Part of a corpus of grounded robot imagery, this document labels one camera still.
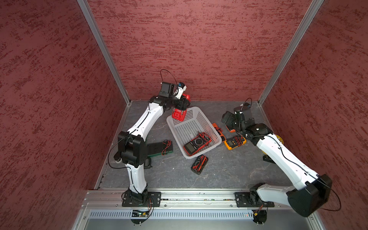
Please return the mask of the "yellow black multimeter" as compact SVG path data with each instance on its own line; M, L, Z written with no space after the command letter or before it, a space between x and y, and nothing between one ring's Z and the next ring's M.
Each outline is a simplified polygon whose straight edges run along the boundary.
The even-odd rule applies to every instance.
M246 143L246 139L243 136L237 135L232 138L226 139L224 144L228 150L233 150Z

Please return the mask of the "yellow cup with batteries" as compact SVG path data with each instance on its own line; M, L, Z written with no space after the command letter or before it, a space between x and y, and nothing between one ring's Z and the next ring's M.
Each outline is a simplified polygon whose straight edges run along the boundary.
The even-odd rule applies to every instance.
M275 142L277 142L278 145L284 145L284 141L279 135L273 134L272 137L275 139Z

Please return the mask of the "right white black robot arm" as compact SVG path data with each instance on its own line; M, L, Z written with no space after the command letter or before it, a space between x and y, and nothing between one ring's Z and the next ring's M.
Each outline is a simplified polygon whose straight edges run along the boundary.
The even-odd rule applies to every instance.
M255 123L250 111L245 113L237 107L233 113L227 111L223 114L221 121L228 130L234 130L270 157L292 183L291 186L257 184L249 194L249 202L253 206L265 202L280 203L308 217L327 203L332 189L331 178L326 174L318 175L300 161L266 124Z

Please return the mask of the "white plastic perforated basket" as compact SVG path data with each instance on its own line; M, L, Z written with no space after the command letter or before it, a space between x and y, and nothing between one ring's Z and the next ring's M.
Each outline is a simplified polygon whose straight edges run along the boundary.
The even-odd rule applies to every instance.
M166 122L181 153L186 159L196 158L201 154L205 154L222 143L220 135L199 107L194 106L189 108L183 121L178 121L171 116L168 116ZM184 145L202 132L209 135L211 142L198 153L189 156L184 149Z

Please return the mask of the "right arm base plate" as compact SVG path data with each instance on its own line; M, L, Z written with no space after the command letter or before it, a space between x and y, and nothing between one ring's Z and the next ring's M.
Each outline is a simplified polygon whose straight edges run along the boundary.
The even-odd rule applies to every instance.
M256 192L235 192L235 201L238 208L274 208L274 202L262 201Z

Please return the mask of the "small black box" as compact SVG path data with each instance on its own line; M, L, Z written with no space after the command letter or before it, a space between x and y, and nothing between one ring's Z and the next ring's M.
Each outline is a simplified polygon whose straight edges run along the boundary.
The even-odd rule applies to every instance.
M268 163L276 164L276 163L271 159L271 157L269 157L268 155L264 155L264 156L263 156L263 161L268 162Z

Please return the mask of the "small red multimeter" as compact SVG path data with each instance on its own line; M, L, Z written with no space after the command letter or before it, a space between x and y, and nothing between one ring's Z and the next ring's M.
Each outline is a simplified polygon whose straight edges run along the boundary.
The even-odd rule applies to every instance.
M188 99L190 99L190 96L187 95L187 94L183 94L182 96L187 96ZM182 122L185 119L186 113L187 113L187 110L186 111L181 111L181 110L178 110L178 109L174 108L173 111L172 111L172 118Z

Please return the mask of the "large red black multimeter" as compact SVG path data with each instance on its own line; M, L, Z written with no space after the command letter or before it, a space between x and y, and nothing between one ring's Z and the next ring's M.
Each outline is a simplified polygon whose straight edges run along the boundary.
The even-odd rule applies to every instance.
M188 156L193 156L212 142L212 138L205 132L198 133L191 141L184 145Z

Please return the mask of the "orange multimeter with leads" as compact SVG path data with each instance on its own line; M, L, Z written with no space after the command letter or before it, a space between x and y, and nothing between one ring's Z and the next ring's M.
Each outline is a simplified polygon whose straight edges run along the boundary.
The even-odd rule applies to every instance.
M235 130L235 128L234 128L234 126L232 126L232 125L226 125L226 128L227 128L227 130L228 130L229 132L231 132L231 133L236 132L236 130Z

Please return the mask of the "orange clamp meter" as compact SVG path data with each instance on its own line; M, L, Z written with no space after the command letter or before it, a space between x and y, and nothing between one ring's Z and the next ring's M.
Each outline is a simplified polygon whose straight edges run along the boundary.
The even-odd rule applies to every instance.
M223 130L216 123L212 123L212 125L215 128L215 130L217 131L217 133L220 135L221 142L224 142L226 140L226 138L223 134Z

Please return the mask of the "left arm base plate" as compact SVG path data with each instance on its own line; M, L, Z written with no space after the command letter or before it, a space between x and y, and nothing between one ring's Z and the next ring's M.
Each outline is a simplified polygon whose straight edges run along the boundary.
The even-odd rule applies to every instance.
M161 192L144 191L142 194L130 190L122 194L122 207L159 207L161 203Z

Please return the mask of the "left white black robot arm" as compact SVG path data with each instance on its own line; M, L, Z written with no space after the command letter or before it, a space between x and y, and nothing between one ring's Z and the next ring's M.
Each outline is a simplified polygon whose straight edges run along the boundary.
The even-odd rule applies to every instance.
M128 131L119 133L114 160L125 164L130 185L124 195L133 204L143 206L149 199L144 176L144 163L148 158L146 138L149 131L164 112L171 108L179 112L180 119L184 118L190 103L190 96L187 94L183 94L179 99L175 96L154 96L148 101L147 108L139 120Z

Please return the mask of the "black multimeter with red leads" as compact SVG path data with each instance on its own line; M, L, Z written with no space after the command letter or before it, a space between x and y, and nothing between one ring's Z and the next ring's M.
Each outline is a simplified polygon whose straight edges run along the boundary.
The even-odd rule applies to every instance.
M195 162L191 166L191 171L200 175L208 162L208 157L200 155L196 158Z

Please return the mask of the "small black multimeter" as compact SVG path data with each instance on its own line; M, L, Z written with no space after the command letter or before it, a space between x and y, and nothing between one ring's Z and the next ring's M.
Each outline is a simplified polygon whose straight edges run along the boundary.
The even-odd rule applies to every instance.
M144 169L150 169L150 168L152 168L152 160L151 160L151 157L148 157L145 160Z

